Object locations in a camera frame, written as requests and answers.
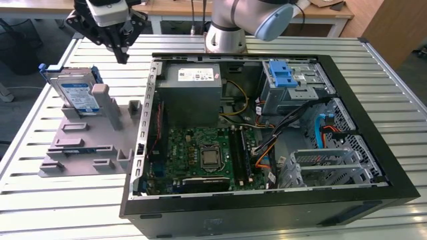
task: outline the ram slot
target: ram slot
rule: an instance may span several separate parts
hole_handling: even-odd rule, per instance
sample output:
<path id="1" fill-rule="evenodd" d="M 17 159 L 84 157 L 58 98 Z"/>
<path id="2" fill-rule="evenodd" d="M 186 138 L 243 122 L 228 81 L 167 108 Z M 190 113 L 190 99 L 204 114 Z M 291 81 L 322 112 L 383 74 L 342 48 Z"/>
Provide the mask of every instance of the ram slot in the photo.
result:
<path id="1" fill-rule="evenodd" d="M 247 165 L 246 165 L 246 146 L 242 137 L 242 130 L 238 128 L 230 128 L 228 141 L 230 141 L 230 153 L 234 170 L 235 184 L 243 186 L 248 182 Z"/>
<path id="2" fill-rule="evenodd" d="M 246 182 L 252 182 L 252 171 L 251 171 L 251 156 L 250 156 L 250 149 L 247 148 L 247 140 L 244 131 L 240 128 L 240 138 L 242 138 L 242 146 L 243 146 L 243 168 L 246 171 Z"/>

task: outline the motherboard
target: motherboard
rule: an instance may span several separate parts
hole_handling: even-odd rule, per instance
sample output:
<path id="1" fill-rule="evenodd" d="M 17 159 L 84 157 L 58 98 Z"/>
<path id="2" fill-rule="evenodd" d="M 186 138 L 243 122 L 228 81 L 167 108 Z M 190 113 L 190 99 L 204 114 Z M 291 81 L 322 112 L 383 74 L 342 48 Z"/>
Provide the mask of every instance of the motherboard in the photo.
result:
<path id="1" fill-rule="evenodd" d="M 263 171 L 255 169 L 251 128 L 171 128 L 167 160 L 152 166 L 158 194 L 264 189 Z"/>

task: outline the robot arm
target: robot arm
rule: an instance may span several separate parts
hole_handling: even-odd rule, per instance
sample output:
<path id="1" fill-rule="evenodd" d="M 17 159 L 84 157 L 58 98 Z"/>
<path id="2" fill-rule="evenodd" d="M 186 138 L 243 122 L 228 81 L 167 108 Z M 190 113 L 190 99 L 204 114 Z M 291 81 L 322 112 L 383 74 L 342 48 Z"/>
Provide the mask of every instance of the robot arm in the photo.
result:
<path id="1" fill-rule="evenodd" d="M 211 53 L 242 53 L 247 50 L 246 32 L 263 41 L 272 41 L 286 30 L 298 0 L 215 0 L 212 23 L 206 35 L 206 50 Z M 304 9 L 310 2 L 299 0 Z"/>
<path id="2" fill-rule="evenodd" d="M 74 0 L 68 25 L 96 45 L 106 45 L 118 63 L 127 64 L 130 46 L 144 30 L 148 16 L 132 9 L 142 0 Z"/>

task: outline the white sticker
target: white sticker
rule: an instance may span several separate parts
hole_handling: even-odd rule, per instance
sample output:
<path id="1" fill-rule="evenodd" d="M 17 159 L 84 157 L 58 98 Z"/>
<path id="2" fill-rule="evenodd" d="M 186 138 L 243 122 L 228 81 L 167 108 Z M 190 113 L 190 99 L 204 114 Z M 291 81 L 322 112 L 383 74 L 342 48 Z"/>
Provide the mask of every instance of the white sticker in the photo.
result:
<path id="1" fill-rule="evenodd" d="M 278 160 L 278 164 L 284 164 L 286 160 L 287 160 L 287 158 L 284 156 L 280 156 L 279 160 Z"/>
<path id="2" fill-rule="evenodd" d="M 272 174 L 272 172 L 268 173 L 268 179 L 274 184 L 276 183 L 276 176 Z"/>
<path id="3" fill-rule="evenodd" d="M 74 108 L 83 115 L 95 115 L 100 110 L 100 106 L 91 95 L 90 85 L 87 83 L 63 83 L 60 87 Z"/>
<path id="4" fill-rule="evenodd" d="M 263 114 L 263 108 L 260 106 L 256 106 L 255 107 L 255 112 L 256 112 L 256 115 L 262 115 Z"/>
<path id="5" fill-rule="evenodd" d="M 298 81 L 304 81 L 306 77 L 304 77 L 304 75 L 294 75 L 294 79 Z"/>
<path id="6" fill-rule="evenodd" d="M 79 150 L 64 150 L 62 151 L 64 154 L 78 154 L 80 153 Z"/>
<path id="7" fill-rule="evenodd" d="M 178 81 L 179 82 L 215 81 L 214 68 L 182 68 L 178 71 Z"/>

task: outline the wooden desk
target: wooden desk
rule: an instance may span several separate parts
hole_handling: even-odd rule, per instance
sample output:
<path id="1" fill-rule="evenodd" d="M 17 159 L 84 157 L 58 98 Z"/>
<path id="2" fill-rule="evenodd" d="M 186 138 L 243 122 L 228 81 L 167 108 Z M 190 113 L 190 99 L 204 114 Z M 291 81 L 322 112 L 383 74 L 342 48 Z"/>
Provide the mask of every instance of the wooden desk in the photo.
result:
<path id="1" fill-rule="evenodd" d="M 203 5 L 194 3 L 195 20 L 202 21 Z M 150 0 L 147 5 L 138 5 L 135 10 L 150 15 L 152 33 L 162 34 L 162 21 L 191 21 L 192 8 L 190 0 Z M 0 0 L 0 18 L 27 19 L 64 19 L 74 10 L 74 0 Z M 339 37 L 348 19 L 354 14 L 347 7 L 334 11 L 328 7 L 314 5 L 304 10 L 306 24 L 328 24 L 332 28 L 328 37 Z M 206 8 L 206 20 L 211 20 L 211 4 Z M 299 14 L 291 23 L 300 24 L 303 16 Z"/>

